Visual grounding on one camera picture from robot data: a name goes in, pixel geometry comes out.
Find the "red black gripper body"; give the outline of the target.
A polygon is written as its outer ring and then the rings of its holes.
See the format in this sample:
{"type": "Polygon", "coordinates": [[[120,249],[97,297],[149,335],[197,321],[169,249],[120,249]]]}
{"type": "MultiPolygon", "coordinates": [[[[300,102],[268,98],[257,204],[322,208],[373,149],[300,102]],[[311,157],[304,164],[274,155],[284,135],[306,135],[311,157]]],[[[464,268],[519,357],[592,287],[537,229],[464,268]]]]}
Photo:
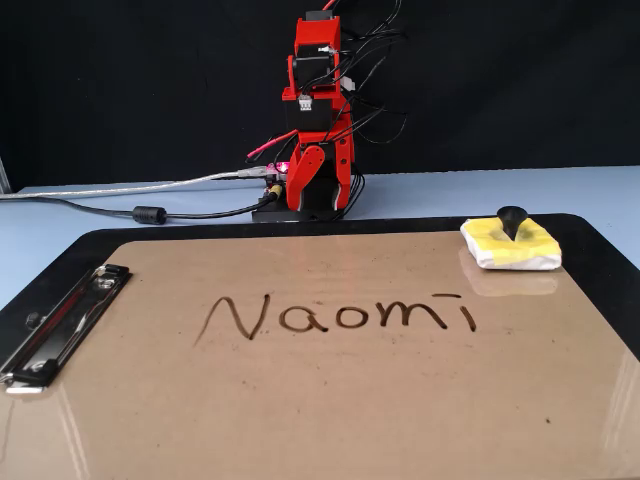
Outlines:
{"type": "Polygon", "coordinates": [[[343,94],[298,95],[285,87],[282,100],[287,128],[298,132],[302,146],[351,144],[350,104],[343,94]]]}

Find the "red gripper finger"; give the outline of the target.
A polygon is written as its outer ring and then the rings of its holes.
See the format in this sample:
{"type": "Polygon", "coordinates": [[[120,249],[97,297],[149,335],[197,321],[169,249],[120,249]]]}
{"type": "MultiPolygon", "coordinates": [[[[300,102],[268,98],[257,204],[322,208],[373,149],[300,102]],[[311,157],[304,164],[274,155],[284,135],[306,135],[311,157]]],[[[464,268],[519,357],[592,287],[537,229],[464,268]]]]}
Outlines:
{"type": "Polygon", "coordinates": [[[300,210],[302,193],[316,175],[325,160],[321,146],[311,145],[305,149],[297,145],[292,153],[286,179],[286,201],[290,210],[300,210]]]}
{"type": "Polygon", "coordinates": [[[335,137],[332,145],[335,147],[335,173],[338,182],[333,199],[335,211],[346,207],[350,195],[351,165],[355,152],[352,134],[347,132],[347,128],[351,126],[349,119],[340,119],[332,128],[332,136],[335,137]]]}

